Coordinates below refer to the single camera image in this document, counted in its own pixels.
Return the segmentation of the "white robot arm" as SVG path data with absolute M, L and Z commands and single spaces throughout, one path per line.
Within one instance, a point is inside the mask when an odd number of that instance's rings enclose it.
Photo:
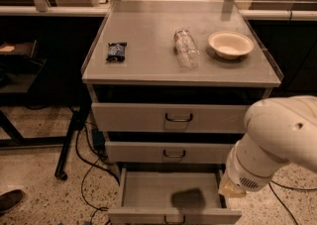
M 246 133 L 231 149 L 219 193 L 244 197 L 268 185 L 280 168 L 294 163 L 317 171 L 317 97 L 260 100 L 246 112 Z

